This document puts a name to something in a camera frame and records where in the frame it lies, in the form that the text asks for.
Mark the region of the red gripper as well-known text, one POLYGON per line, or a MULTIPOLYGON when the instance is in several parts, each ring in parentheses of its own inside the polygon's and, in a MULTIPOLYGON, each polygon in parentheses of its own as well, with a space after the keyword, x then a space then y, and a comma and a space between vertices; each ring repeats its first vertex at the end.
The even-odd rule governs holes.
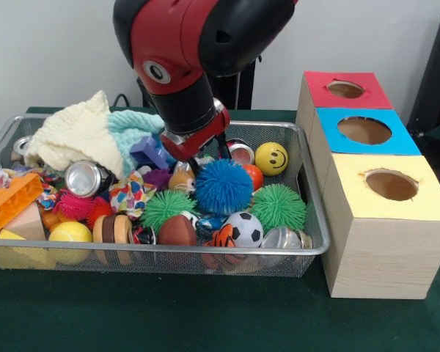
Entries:
POLYGON ((228 110, 222 110, 204 128, 194 133, 179 136, 165 130, 160 135, 160 140, 169 154, 179 161, 187 161, 193 174, 198 175, 200 166, 195 155, 212 139, 217 140, 220 158, 232 158, 225 134, 229 125, 230 114, 228 110))

